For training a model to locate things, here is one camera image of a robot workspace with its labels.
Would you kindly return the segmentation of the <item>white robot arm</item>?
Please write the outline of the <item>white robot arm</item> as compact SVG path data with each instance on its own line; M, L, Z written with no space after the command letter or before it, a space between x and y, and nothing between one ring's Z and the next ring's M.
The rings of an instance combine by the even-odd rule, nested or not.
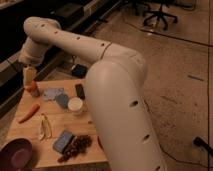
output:
M92 64L84 92L112 171L167 171L141 96L147 64L139 52L64 31L48 18L29 17L23 29L27 39L19 56L21 63L38 66L49 47L56 46Z

